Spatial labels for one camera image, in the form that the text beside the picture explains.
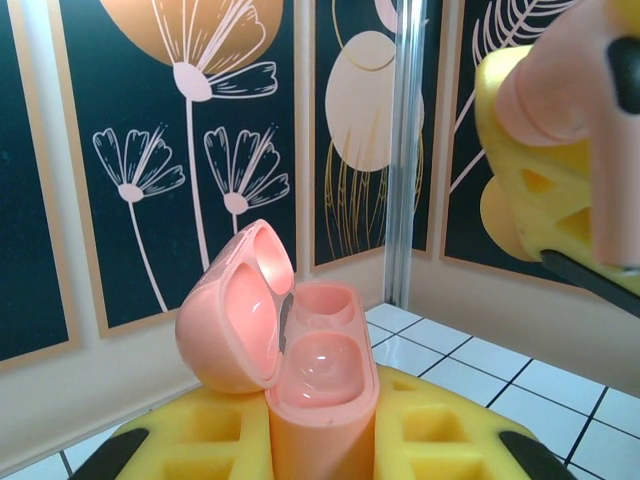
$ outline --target beige circle illustration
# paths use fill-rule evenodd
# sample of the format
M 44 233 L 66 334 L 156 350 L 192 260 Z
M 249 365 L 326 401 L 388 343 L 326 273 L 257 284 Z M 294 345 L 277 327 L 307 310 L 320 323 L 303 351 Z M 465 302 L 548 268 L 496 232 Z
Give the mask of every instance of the beige circle illustration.
M 484 187 L 480 199 L 480 216 L 489 237 L 500 249 L 518 260 L 536 261 L 522 245 L 509 199 L 496 177 L 492 177 Z
M 374 172 L 389 165 L 393 120 L 395 44 L 386 35 L 366 31 L 347 42 L 327 83 L 325 111 L 329 134 L 351 168 Z M 424 102 L 416 139 L 424 122 Z
M 396 33 L 398 12 L 391 0 L 375 0 L 376 13 L 386 29 Z
M 269 48 L 283 0 L 100 0 L 138 48 L 207 75 L 250 65 Z

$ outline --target yellow sponge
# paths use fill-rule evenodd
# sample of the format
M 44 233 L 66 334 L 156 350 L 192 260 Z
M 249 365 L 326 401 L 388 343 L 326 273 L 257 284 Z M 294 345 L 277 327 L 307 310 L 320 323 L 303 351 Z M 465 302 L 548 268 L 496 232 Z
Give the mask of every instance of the yellow sponge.
M 514 47 L 493 52 L 476 72 L 478 136 L 495 175 L 483 196 L 495 196 L 496 187 L 503 190 L 527 256 L 540 261 L 543 250 L 555 250 L 638 295 L 640 277 L 626 276 L 593 259 L 588 143 L 528 147 L 513 140 L 497 120 L 493 107 L 498 89 L 530 49 Z M 485 205 L 495 203 L 483 199 Z M 519 249 L 514 246 L 513 227 L 505 226 L 504 221 L 489 221 L 492 214 L 503 217 L 504 212 L 482 212 L 489 235 L 507 253 L 520 258 L 515 254 Z
M 120 427 L 149 430 L 118 480 L 271 480 L 269 410 L 264 394 L 205 388 Z
M 379 367 L 376 480 L 530 480 L 498 433 L 524 427 L 398 370 Z

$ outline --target wall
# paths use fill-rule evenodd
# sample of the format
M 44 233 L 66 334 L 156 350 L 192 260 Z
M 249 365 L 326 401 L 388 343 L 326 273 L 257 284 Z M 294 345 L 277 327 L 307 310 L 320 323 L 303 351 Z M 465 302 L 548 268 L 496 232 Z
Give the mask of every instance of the wall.
M 440 80 L 438 127 L 446 135 L 455 121 L 456 36 L 460 1 L 443 20 L 446 64 Z M 599 299 L 548 282 L 514 278 L 471 264 L 441 259 L 448 166 L 453 142 L 441 137 L 434 152 L 430 240 L 414 252 L 410 309 L 488 341 L 640 396 L 640 321 Z
M 81 347 L 46 361 L 0 373 L 0 476 L 75 443 L 172 395 L 197 385 L 175 347 L 173 322 L 158 322 L 127 335 L 100 339 L 73 182 L 71 151 L 56 62 L 47 24 L 46 0 L 20 0 L 42 102 L 46 146 L 54 166 L 58 210 L 64 230 Z M 384 251 L 311 271 L 309 217 L 314 155 L 312 132 L 313 8 L 295 2 L 296 217 L 298 281 L 310 278 L 351 282 L 365 306 L 382 300 Z

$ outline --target white flower illustration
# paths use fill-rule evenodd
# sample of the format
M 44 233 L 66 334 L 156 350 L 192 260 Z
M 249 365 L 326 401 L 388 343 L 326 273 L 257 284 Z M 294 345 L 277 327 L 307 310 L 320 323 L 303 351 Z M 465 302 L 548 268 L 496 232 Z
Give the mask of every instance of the white flower illustration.
M 182 2 L 178 32 L 172 31 L 175 22 L 171 13 L 165 12 L 163 0 L 151 3 L 173 65 L 176 86 L 186 99 L 206 102 L 215 97 L 255 98 L 278 89 L 275 62 L 259 62 L 236 70 L 254 55 L 267 36 L 253 0 L 223 1 L 219 13 L 222 19 L 212 31 L 195 26 L 200 0 L 195 0 L 190 15 L 187 2 Z M 248 39 L 248 45 L 243 42 L 239 45 L 242 48 L 225 53 L 225 42 L 232 33 L 239 32 Z
M 129 206 L 131 223 L 147 276 L 160 308 L 166 312 L 167 306 L 151 270 L 133 205 L 144 198 L 160 195 L 181 186 L 186 180 L 182 166 L 167 168 L 173 151 L 162 140 L 160 128 L 153 134 L 139 130 L 129 131 L 124 150 L 120 148 L 113 128 L 107 128 L 93 135 L 93 147 L 107 175 L 117 187 L 118 194 Z
M 280 164 L 280 153 L 271 141 L 273 133 L 273 129 L 264 135 L 242 130 L 233 151 L 224 127 L 204 136 L 213 177 L 233 218 L 234 234 L 238 233 L 239 215 L 276 202 L 291 190 L 288 174 L 271 178 Z
M 183 0 L 181 18 L 176 22 L 173 3 L 165 5 L 166 0 L 151 0 L 158 29 L 173 65 L 173 78 L 186 99 L 189 175 L 203 270 L 209 267 L 209 253 L 198 191 L 193 102 L 264 97 L 278 89 L 275 62 L 245 66 L 259 53 L 267 37 L 254 0 L 219 1 L 215 7 L 216 16 L 203 23 L 199 17 L 211 14 L 205 8 L 206 2 L 210 1 L 194 0 L 187 6 L 188 2 Z

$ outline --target flower stem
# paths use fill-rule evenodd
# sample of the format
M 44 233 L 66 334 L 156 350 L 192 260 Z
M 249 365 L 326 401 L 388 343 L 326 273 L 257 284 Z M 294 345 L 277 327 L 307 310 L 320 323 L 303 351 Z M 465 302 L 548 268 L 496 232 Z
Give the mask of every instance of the flower stem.
M 207 240 L 204 236 L 204 226 L 202 223 L 202 210 L 200 210 L 200 194 L 198 193 L 198 173 L 196 170 L 196 145 L 193 131 L 193 102 L 186 100 L 187 110 L 187 145 L 189 150 L 189 175 L 191 176 L 191 197 L 193 199 L 193 212 L 196 218 L 196 233 L 198 234 L 198 246 L 200 247 L 200 260 L 202 261 L 202 271 L 209 268 L 209 252 L 207 251 Z
M 133 203 L 127 202 L 129 205 L 129 214 L 131 215 L 131 224 L 133 225 L 133 231 L 136 234 L 136 240 L 138 241 L 138 248 L 140 249 L 140 256 L 142 257 L 142 262 L 144 263 L 144 268 L 147 270 L 147 276 L 149 277 L 149 282 L 151 282 L 151 288 L 153 288 L 153 292 L 156 294 L 156 299 L 158 300 L 158 304 L 163 312 L 168 311 L 167 305 L 164 303 L 164 299 L 162 298 L 162 294 L 160 293 L 160 289 L 158 288 L 158 284 L 156 283 L 156 278 L 153 276 L 153 271 L 151 270 L 151 265 L 149 265 L 149 259 L 147 258 L 147 252 L 144 249 L 144 244 L 142 243 L 142 238 L 140 237 L 140 230 L 138 229 L 138 221 L 136 220 L 136 212 L 133 209 Z

